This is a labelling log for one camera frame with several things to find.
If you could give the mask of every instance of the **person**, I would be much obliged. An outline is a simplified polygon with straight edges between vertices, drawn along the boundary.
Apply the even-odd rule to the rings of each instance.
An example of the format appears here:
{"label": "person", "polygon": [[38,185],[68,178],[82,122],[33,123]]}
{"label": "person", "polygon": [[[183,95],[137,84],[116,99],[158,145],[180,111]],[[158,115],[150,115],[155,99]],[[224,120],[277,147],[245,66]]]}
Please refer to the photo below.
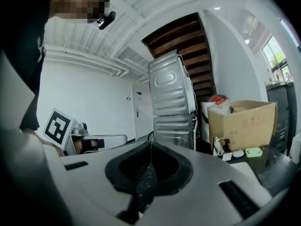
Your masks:
{"label": "person", "polygon": [[[36,133],[39,128],[37,104],[40,92],[40,76],[46,50],[44,48],[45,24],[48,19],[57,16],[69,20],[81,20],[92,23],[104,16],[110,0],[11,0],[5,8],[2,18],[2,48],[21,79],[35,94],[20,129],[24,133],[35,135],[42,144],[54,146]],[[74,142],[78,154],[82,153],[81,141]],[[91,141],[97,147],[97,141]]]}
{"label": "person", "polygon": [[285,73],[286,82],[293,82],[293,77],[289,74],[289,72]]}

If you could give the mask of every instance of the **plastic bag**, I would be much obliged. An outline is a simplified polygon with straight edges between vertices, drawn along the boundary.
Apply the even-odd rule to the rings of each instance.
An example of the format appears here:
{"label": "plastic bag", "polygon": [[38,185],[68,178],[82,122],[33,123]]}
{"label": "plastic bag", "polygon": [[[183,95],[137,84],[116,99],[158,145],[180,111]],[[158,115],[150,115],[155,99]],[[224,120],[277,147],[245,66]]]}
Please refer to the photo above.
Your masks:
{"label": "plastic bag", "polygon": [[229,98],[222,99],[221,96],[215,96],[210,98],[210,100],[215,100],[215,104],[210,106],[208,109],[213,110],[218,114],[230,114],[230,102]]}

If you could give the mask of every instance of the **door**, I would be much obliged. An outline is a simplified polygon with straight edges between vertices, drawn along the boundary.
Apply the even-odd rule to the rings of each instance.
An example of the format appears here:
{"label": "door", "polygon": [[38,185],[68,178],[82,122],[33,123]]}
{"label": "door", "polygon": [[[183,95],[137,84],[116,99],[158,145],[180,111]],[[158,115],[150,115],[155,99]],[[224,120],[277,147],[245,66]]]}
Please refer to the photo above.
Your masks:
{"label": "door", "polygon": [[136,139],[154,130],[151,93],[148,85],[132,84]]}

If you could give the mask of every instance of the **black vent slot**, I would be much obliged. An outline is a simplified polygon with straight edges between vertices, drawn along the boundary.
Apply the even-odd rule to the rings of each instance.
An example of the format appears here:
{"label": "black vent slot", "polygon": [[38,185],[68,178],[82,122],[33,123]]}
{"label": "black vent slot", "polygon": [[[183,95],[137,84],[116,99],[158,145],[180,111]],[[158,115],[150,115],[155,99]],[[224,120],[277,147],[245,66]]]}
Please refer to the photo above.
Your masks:
{"label": "black vent slot", "polygon": [[248,218],[259,210],[259,207],[232,181],[220,183],[219,186],[243,218]]}
{"label": "black vent slot", "polygon": [[76,163],[65,165],[65,168],[66,168],[67,171],[69,171],[69,170],[76,169],[76,168],[81,168],[81,167],[84,167],[84,166],[87,166],[87,165],[88,165],[88,163],[86,161],[79,161],[79,162],[76,162]]}
{"label": "black vent slot", "polygon": [[151,147],[148,146],[122,161],[119,169],[129,180],[138,184],[150,162]]}

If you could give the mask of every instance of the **cable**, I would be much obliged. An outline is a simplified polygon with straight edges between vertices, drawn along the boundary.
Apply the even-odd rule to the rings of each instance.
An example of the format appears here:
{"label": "cable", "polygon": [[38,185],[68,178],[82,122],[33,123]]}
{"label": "cable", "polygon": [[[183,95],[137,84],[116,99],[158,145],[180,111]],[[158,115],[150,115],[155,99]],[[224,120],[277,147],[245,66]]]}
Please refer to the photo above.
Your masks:
{"label": "cable", "polygon": [[[185,63],[184,63],[184,60],[183,60],[182,55],[178,54],[178,56],[181,58],[182,63],[183,63],[183,65],[184,65],[184,69],[185,69],[186,74],[187,74],[187,77],[190,79],[190,76],[189,76],[188,71],[187,71],[187,69],[186,69],[186,67],[185,67]],[[194,93],[194,90],[193,90],[193,84],[192,84],[191,80],[190,80],[190,83],[191,83],[191,86],[192,86],[192,91],[193,91],[193,95],[194,95],[194,103],[195,103],[195,105],[196,105],[196,114],[197,114],[197,118],[198,118],[197,96],[196,96],[196,93]]]}
{"label": "cable", "polygon": [[198,135],[199,135],[198,142],[200,142],[200,141],[201,141],[201,138],[202,138],[202,136],[201,136],[201,124],[199,123],[199,121],[198,121]]}
{"label": "cable", "polygon": [[152,133],[154,133],[154,131],[152,131],[152,132],[147,136],[147,140],[148,140],[148,141],[150,140],[150,136],[151,136]]}

